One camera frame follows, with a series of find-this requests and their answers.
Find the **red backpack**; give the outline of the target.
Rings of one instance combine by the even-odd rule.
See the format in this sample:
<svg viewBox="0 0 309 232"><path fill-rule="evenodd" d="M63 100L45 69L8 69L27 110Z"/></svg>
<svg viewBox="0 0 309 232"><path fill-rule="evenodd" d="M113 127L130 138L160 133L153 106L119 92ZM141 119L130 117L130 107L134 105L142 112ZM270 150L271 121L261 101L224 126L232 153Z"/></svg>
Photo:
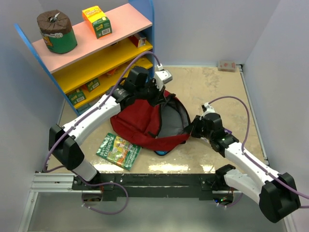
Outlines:
<svg viewBox="0 0 309 232"><path fill-rule="evenodd" d="M113 130L132 144L152 151L172 151L190 135L183 129L191 124L185 106L175 94L165 91L166 102L151 106L146 100L134 104L110 119Z"/></svg>

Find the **green Treehouse book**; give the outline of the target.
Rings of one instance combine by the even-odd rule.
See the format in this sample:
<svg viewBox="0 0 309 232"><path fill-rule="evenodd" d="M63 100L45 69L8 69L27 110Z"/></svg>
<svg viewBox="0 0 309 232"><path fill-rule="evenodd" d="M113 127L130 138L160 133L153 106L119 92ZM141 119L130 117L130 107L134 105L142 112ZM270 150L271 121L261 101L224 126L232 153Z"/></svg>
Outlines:
<svg viewBox="0 0 309 232"><path fill-rule="evenodd" d="M112 133L107 133L96 155L118 167L130 171L140 151L140 146L132 144Z"/></svg>

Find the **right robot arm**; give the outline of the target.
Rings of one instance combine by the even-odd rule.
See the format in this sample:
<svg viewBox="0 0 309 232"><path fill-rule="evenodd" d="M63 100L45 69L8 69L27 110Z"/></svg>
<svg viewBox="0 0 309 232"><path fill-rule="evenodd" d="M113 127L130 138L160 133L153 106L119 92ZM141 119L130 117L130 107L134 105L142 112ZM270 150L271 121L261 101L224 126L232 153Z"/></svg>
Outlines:
<svg viewBox="0 0 309 232"><path fill-rule="evenodd" d="M185 128L192 137L205 139L212 149L241 168L228 168L215 178L217 188L232 187L241 191L259 205L263 215L277 223L300 208L295 193L294 178L280 174L252 155L239 140L229 133L217 113L196 116Z"/></svg>

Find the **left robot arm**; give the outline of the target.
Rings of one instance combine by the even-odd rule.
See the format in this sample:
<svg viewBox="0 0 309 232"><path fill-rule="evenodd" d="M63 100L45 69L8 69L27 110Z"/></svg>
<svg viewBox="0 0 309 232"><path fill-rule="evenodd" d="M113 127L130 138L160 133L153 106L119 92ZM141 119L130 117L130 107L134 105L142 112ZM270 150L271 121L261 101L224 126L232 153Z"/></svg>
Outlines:
<svg viewBox="0 0 309 232"><path fill-rule="evenodd" d="M167 70L159 70L149 78L140 66L112 86L90 109L64 126L54 125L49 131L49 151L69 171L79 175L88 189L100 184L98 170L86 160L80 145L103 122L117 115L135 100L147 100L151 106L164 102L165 84L172 80Z"/></svg>

